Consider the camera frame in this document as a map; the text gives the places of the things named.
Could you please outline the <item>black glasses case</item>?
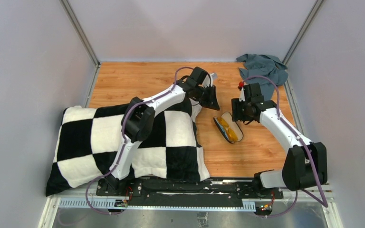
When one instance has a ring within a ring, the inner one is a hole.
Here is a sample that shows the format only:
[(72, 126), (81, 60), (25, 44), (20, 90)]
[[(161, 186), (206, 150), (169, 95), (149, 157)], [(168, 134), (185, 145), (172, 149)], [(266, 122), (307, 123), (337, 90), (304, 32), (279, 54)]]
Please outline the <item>black glasses case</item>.
[(216, 125), (216, 118), (217, 117), (222, 117), (228, 123), (228, 125), (230, 126), (230, 128), (236, 133), (236, 135), (238, 137), (238, 141), (237, 142), (240, 142), (243, 139), (243, 136), (244, 136), (243, 131), (241, 130), (241, 128), (239, 127), (239, 125), (236, 122), (232, 121), (232, 115), (231, 115), (230, 112), (224, 112), (221, 116), (215, 116), (213, 118), (213, 121), (214, 121), (215, 125)]

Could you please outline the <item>orange sunglasses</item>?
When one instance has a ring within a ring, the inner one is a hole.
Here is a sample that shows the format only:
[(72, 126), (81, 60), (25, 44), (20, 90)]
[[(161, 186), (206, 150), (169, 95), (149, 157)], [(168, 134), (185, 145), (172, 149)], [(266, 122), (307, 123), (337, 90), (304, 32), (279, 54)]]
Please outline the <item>orange sunglasses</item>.
[(216, 125), (228, 142), (235, 143), (238, 141), (236, 133), (230, 128), (228, 123), (222, 117), (216, 118)]

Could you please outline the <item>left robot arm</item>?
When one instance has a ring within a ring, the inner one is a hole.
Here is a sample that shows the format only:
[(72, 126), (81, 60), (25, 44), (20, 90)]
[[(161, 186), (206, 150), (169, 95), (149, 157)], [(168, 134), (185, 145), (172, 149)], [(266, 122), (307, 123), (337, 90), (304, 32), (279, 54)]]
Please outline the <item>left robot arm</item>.
[(108, 190), (115, 196), (126, 192), (124, 179), (130, 173), (130, 166), (139, 145), (152, 132), (155, 117), (169, 107), (181, 103), (185, 98), (192, 99), (204, 108), (220, 110), (213, 84), (216, 74), (209, 74), (195, 67), (188, 76), (175, 79), (167, 89), (160, 93), (140, 99), (133, 98), (121, 121), (121, 144), (115, 160), (104, 174)]

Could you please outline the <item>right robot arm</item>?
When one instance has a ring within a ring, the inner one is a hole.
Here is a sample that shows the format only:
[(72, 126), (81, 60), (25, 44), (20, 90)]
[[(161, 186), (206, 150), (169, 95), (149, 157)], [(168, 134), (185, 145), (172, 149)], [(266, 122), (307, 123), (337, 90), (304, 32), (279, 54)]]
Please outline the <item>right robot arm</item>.
[(272, 188), (291, 191), (327, 183), (327, 149), (300, 133), (283, 115), (278, 104), (265, 100), (258, 83), (243, 85), (239, 98), (231, 101), (234, 122), (256, 121), (266, 127), (286, 151), (281, 170), (262, 171), (254, 175), (253, 194), (265, 198)]

